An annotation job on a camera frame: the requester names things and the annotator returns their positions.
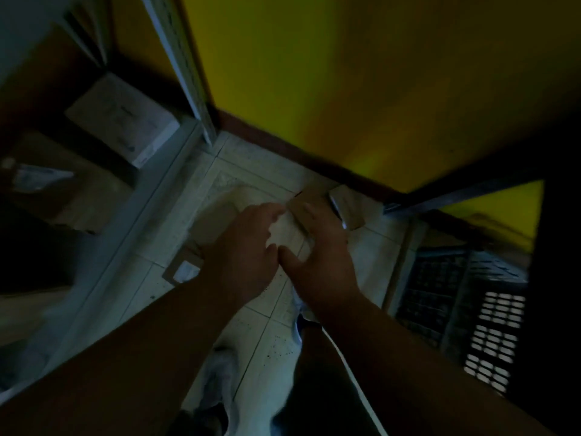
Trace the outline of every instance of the baseboard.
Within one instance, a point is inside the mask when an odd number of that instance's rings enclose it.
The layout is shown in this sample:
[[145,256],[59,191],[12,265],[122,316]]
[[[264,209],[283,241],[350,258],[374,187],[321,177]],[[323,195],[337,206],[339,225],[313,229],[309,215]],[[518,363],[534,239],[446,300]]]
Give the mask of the baseboard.
[[399,196],[400,193],[386,185],[367,179],[361,175],[340,167],[321,157],[313,156],[300,148],[280,139],[277,136],[254,127],[227,111],[210,108],[210,115],[214,124],[222,130],[228,131],[248,142],[261,146],[268,151],[296,162],[318,174],[326,176],[338,183],[344,183],[352,190],[372,197],[380,202]]

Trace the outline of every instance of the person's left arm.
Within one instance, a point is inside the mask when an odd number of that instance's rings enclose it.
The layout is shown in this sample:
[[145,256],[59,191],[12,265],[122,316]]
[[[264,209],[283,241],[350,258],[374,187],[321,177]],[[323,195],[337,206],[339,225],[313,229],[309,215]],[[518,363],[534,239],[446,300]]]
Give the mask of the person's left arm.
[[277,268],[265,243],[284,206],[245,209],[207,251],[197,278],[0,407],[6,434],[160,434],[212,344]]

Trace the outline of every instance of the person's left hand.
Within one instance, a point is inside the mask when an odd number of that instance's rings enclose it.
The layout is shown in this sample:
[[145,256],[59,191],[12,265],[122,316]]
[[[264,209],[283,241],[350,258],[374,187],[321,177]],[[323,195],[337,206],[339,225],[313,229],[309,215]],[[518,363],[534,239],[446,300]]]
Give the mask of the person's left hand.
[[198,279],[223,291],[239,307],[260,295],[278,269],[277,246],[266,247],[268,229],[285,211],[279,203],[245,208],[205,250]]

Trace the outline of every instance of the shoe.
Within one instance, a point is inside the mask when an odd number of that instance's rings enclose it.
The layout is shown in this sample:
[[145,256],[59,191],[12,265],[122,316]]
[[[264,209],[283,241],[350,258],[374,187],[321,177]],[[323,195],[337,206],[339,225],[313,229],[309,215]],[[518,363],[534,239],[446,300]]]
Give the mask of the shoe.
[[303,329],[307,326],[311,327],[321,327],[321,324],[317,320],[317,317],[312,310],[309,309],[307,304],[301,299],[299,294],[292,288],[293,305],[296,311],[296,316],[294,317],[292,336],[294,342],[298,345],[302,345],[303,338],[301,333]]
[[232,436],[238,427],[238,408],[234,403],[236,380],[238,379],[238,356],[229,348],[214,349],[206,362],[204,393],[200,405],[193,412],[194,417],[205,410],[222,405],[227,422],[222,423],[224,436]]

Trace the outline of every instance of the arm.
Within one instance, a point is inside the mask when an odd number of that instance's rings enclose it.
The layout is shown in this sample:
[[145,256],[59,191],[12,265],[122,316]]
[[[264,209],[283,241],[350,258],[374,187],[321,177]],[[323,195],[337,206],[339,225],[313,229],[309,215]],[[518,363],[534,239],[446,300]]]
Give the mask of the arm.
[[159,434],[212,344],[277,268],[268,228],[284,207],[251,206],[186,282],[0,408],[6,434]]
[[306,205],[315,246],[280,263],[339,347],[389,435],[552,434],[535,419],[416,340],[359,291],[339,220]]

